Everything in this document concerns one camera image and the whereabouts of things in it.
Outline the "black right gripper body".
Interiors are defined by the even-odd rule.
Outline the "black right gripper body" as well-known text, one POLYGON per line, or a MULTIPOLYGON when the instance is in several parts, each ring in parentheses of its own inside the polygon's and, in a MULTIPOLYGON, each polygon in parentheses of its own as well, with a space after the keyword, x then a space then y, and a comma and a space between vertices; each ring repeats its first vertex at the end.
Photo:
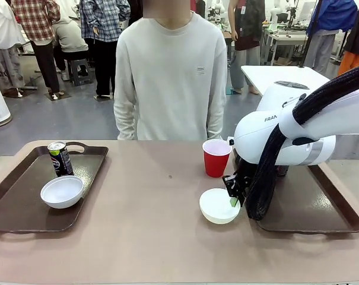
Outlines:
POLYGON ((245 161, 240 156, 236 156, 234 162, 236 165, 235 180, 242 193, 246 195, 255 176, 257 165, 245 161))

